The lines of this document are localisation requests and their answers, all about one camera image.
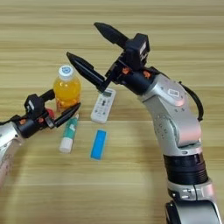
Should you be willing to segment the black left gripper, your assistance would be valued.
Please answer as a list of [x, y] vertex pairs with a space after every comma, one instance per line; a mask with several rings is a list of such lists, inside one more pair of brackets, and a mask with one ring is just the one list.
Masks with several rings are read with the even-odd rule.
[[[55, 98], [55, 93], [52, 89], [43, 93], [39, 99], [42, 102], [51, 101]], [[33, 136], [40, 130], [43, 130], [47, 127], [50, 129], [58, 128], [65, 122], [67, 122], [80, 108], [81, 103], [77, 103], [71, 108], [66, 109], [60, 117], [54, 119], [54, 113], [48, 109], [43, 115], [38, 118], [30, 118], [28, 115], [19, 116], [17, 115], [13, 122], [16, 124], [19, 133], [23, 138], [29, 138]]]

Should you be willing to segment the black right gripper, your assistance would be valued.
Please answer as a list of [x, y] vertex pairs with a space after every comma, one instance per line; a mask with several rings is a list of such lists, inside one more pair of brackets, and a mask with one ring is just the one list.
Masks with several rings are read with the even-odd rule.
[[[116, 28], [101, 22], [95, 22], [94, 26], [110, 43], [116, 44], [122, 49], [125, 48], [129, 38]], [[103, 86], [104, 77], [97, 73], [91, 64], [70, 52], [67, 52], [66, 56], [82, 77], [94, 84], [100, 92], [103, 93], [105, 91], [106, 88]], [[140, 67], [135, 70], [126, 61], [124, 52], [120, 54], [105, 74], [107, 83], [113, 82], [116, 85], [123, 85], [136, 95], [143, 95], [154, 81], [155, 76], [156, 72], [151, 68]]]

